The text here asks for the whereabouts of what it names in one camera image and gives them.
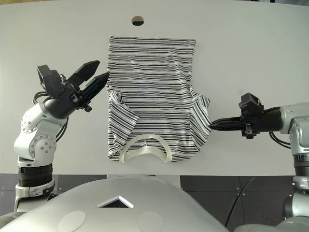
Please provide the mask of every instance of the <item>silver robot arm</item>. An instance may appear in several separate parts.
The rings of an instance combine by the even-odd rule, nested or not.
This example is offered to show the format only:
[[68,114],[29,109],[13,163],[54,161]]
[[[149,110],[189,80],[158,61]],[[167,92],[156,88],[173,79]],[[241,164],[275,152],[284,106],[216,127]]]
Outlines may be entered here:
[[15,211],[24,198],[48,197],[53,191],[52,178],[56,143],[65,132],[68,116],[75,110],[91,111],[88,105],[105,86],[109,74],[104,73],[80,90],[79,85],[95,73],[99,61],[80,67],[69,79],[50,70],[47,65],[38,67],[41,85],[47,98],[28,109],[21,120],[21,132],[14,143],[18,155],[19,183],[16,185]]
[[309,103],[299,103],[280,108],[282,128],[280,133],[290,134],[291,152],[294,157],[296,191],[286,198],[286,218],[309,217]]
[[[211,128],[218,131],[241,131],[242,136],[253,139],[260,132],[269,132],[278,144],[290,148],[294,157],[296,176],[295,193],[285,200],[285,218],[309,217],[309,103],[298,103],[264,109],[260,100],[247,93],[239,103],[240,117],[221,118]],[[289,134],[290,143],[279,140],[274,131]]]
[[20,199],[47,195],[54,189],[52,163],[56,135],[66,122],[52,116],[44,103],[36,104],[24,114],[21,132],[14,144],[20,177],[15,187],[15,211]]

